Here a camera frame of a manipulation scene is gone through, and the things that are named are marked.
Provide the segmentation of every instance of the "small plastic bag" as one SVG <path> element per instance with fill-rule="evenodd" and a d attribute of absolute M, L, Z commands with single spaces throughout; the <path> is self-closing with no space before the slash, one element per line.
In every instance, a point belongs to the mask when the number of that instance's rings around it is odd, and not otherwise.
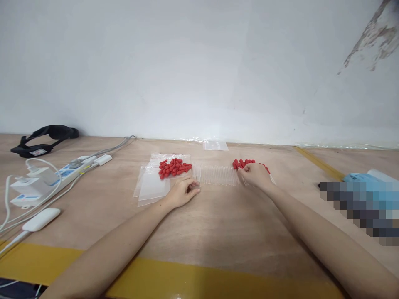
<path fill-rule="evenodd" d="M 204 141 L 204 150 L 228 151 L 229 148 L 228 148 L 227 144 L 222 141 Z"/>

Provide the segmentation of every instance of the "yellow tape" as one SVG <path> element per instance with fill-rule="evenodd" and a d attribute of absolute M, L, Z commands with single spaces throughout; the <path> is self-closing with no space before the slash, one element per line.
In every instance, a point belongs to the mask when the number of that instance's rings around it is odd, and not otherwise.
<path fill-rule="evenodd" d="M 304 156 L 306 159 L 311 161 L 314 165 L 316 165 L 321 170 L 323 170 L 330 177 L 336 179 L 337 181 L 343 181 L 345 175 L 342 172 L 336 170 L 334 167 L 330 166 L 323 160 L 320 160 L 319 158 L 317 158 L 315 155 L 311 154 L 307 150 L 300 148 L 300 147 L 296 147 L 296 146 L 294 148 L 297 150 L 297 152 L 299 152 L 302 156 Z"/>
<path fill-rule="evenodd" d="M 86 169 L 86 168 L 89 168 L 89 167 L 91 167 L 91 165 L 89 165 L 89 166 L 86 166 L 85 168 L 83 168 L 83 169 Z M 83 170 L 82 169 L 82 170 Z M 79 172 L 80 174 L 85 174 L 86 172 Z"/>
<path fill-rule="evenodd" d="M 0 277 L 49 285 L 82 250 L 21 243 L 0 257 Z M 108 290 L 111 298 L 343 298 L 326 280 L 260 277 L 137 258 Z"/>

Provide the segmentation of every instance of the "electrical outlet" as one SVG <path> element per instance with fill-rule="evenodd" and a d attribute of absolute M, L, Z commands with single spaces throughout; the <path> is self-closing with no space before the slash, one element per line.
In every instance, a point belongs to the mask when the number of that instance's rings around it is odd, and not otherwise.
<path fill-rule="evenodd" d="M 87 156 L 82 156 L 79 157 L 79 159 L 84 159 L 87 158 Z M 56 196 L 63 188 L 65 188 L 69 183 L 71 183 L 74 179 L 76 179 L 80 172 L 86 168 L 87 166 L 90 166 L 93 164 L 93 161 L 97 159 L 96 156 L 91 157 L 89 159 L 83 160 L 82 161 L 82 165 L 78 168 L 75 169 L 71 169 L 69 168 L 69 165 L 64 166 L 63 168 L 61 168 L 60 174 L 61 174 L 61 184 L 58 188 L 58 192 L 53 194 L 52 197 Z M 56 182 L 54 182 L 50 187 L 53 187 L 49 190 L 49 192 L 47 192 L 46 194 L 43 194 L 42 196 L 30 196 L 30 195 L 24 195 L 21 194 L 17 197 L 15 197 L 12 201 L 10 201 L 12 204 L 21 207 L 22 209 L 27 209 L 33 206 L 38 206 L 41 204 L 46 203 L 47 201 L 49 201 L 51 198 L 48 198 L 45 202 L 41 202 L 43 199 L 45 199 L 51 192 L 53 192 L 54 188 L 57 187 L 59 180 L 57 180 Z"/>

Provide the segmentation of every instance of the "clear plastic bag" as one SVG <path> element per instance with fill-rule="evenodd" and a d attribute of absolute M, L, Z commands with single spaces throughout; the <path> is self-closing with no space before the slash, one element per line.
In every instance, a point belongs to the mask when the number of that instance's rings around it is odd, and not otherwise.
<path fill-rule="evenodd" d="M 133 197 L 138 197 L 138 206 L 157 202 L 170 191 L 170 178 L 161 180 L 159 177 L 159 163 L 165 160 L 178 158 L 184 163 L 189 163 L 189 154 L 152 154 L 147 165 L 141 166 L 139 178 Z"/>
<path fill-rule="evenodd" d="M 226 142 L 222 141 L 204 141 L 204 150 L 223 150 L 228 151 Z"/>

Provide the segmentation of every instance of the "charger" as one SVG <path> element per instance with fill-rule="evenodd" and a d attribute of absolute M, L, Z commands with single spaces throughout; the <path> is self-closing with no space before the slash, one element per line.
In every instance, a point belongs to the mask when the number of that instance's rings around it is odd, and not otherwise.
<path fill-rule="evenodd" d="M 31 171 L 28 173 L 28 177 L 42 179 L 46 185 L 51 186 L 59 180 L 58 176 L 48 167 L 36 167 L 34 165 L 28 166 Z"/>

